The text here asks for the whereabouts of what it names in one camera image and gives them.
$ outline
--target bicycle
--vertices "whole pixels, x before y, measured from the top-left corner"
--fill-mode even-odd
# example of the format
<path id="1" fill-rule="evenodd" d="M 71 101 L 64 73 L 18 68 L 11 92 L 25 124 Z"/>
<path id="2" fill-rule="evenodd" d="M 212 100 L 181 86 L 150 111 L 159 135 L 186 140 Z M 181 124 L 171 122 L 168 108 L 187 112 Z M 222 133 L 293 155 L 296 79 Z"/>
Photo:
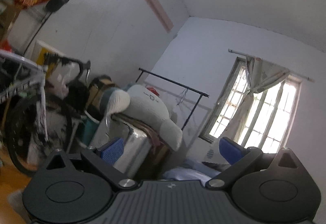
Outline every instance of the bicycle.
<path id="1" fill-rule="evenodd" d="M 21 92 L 35 91 L 34 94 L 21 98 L 11 111 L 9 135 L 7 136 L 7 148 L 13 164 L 20 172 L 32 177 L 38 165 L 54 149 L 67 150 L 72 134 L 72 121 L 68 106 L 59 97 L 45 93 L 48 66 L 57 65 L 60 62 L 62 65 L 77 63 L 79 74 L 73 81 L 79 79 L 87 70 L 87 82 L 90 61 L 82 63 L 76 59 L 46 53 L 45 63 L 40 66 L 29 59 L 3 50 L 0 50 L 0 57 L 19 63 L 31 72 L 29 77 L 14 83 L 0 93 L 0 104 Z M 60 132 L 58 133 L 58 131 L 51 130 L 48 133 L 47 111 L 54 111 L 55 113 L 54 117 L 57 119 L 55 120 L 56 123 L 54 122 L 55 129 L 58 129 L 60 124 L 65 125 L 64 129 L 61 128 L 62 138 L 59 137 Z"/>

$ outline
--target white bicycle frame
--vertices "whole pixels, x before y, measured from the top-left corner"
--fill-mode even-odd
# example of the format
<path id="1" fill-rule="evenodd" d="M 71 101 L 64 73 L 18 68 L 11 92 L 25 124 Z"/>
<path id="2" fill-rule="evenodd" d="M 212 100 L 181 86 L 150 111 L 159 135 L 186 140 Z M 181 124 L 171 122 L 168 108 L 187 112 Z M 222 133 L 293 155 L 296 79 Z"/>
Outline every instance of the white bicycle frame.
<path id="1" fill-rule="evenodd" d="M 19 92 L 33 88 L 37 94 L 41 96 L 40 101 L 36 103 L 36 125 L 37 133 L 44 135 L 45 142 L 48 141 L 48 133 L 46 130 L 46 105 L 45 105 L 45 76 L 48 66 L 37 65 L 34 61 L 26 59 L 17 54 L 0 50 L 0 57 L 9 59 L 11 61 L 20 63 L 22 66 L 28 68 L 32 72 L 32 76 L 15 82 L 8 89 L 0 93 L 0 104 L 18 94 Z"/>

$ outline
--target stuffed animal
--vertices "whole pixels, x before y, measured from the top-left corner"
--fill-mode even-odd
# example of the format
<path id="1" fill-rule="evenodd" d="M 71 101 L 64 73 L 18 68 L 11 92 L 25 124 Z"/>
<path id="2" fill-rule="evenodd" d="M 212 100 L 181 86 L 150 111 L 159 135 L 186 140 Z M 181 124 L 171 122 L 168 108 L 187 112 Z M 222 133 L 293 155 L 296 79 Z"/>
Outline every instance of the stuffed animal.
<path id="1" fill-rule="evenodd" d="M 144 86 L 131 84 L 124 89 L 112 87 L 105 90 L 99 109 L 104 117 L 123 113 L 142 121 L 155 130 L 160 139 L 174 151 L 181 145 L 182 130 L 170 119 L 163 101 Z"/>

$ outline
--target white wall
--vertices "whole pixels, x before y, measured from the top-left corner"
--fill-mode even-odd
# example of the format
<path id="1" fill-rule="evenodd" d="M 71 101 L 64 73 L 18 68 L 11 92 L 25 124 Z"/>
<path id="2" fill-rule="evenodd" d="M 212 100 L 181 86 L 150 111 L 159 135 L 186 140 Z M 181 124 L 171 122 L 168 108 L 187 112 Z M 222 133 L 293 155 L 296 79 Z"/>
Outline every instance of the white wall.
<path id="1" fill-rule="evenodd" d="M 295 152 L 319 186 L 322 205 L 315 220 L 326 223 L 326 54 L 287 36 L 222 20 L 195 17 L 187 20 L 177 38 L 156 63 L 153 72 L 207 92 L 210 97 L 201 100 L 194 118 L 184 131 L 186 143 L 172 155 L 166 168 L 180 163 L 187 152 L 197 158 L 205 156 L 209 144 L 196 137 L 209 112 L 207 109 L 213 108 L 236 59 L 235 54 L 228 53 L 229 48 L 286 66 L 316 80 L 315 83 L 302 82 L 287 146 Z M 180 88 L 155 77 L 148 77 L 146 81 L 171 93 L 180 93 Z M 196 100 L 196 96 L 190 92 L 187 98 Z"/>
<path id="2" fill-rule="evenodd" d="M 68 56 L 90 59 L 91 75 L 108 74 L 119 85 L 151 70 L 189 17 L 182 0 L 159 0 L 174 24 L 167 33 L 145 0 L 70 0 L 53 14 L 36 39 Z M 39 25 L 20 14 L 9 42 L 24 50 Z"/>

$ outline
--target curtain rod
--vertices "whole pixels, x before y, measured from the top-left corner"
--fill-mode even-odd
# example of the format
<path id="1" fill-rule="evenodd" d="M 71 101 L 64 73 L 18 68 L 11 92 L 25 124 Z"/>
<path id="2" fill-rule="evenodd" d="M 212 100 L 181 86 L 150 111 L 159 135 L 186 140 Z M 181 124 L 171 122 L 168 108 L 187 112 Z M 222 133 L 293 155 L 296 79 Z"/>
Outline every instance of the curtain rod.
<path id="1" fill-rule="evenodd" d="M 249 56 L 249 57 L 255 57 L 255 56 L 252 56 L 252 55 L 250 55 L 250 54 L 246 54 L 246 53 L 243 53 L 243 52 L 235 51 L 235 50 L 233 50 L 233 49 L 228 49 L 228 51 L 229 51 L 230 53 L 238 54 L 238 55 L 245 56 L 245 57 L 247 57 L 247 56 Z M 304 75 L 302 75 L 302 74 L 299 74 L 299 73 L 294 72 L 294 71 L 291 71 L 291 70 L 290 70 L 290 72 L 291 72 L 292 74 L 294 74 L 294 75 L 297 75 L 298 77 L 301 77 L 301 78 L 307 80 L 307 81 L 315 82 L 315 80 L 314 80 L 313 78 L 310 78 L 310 77 L 304 76 Z"/>

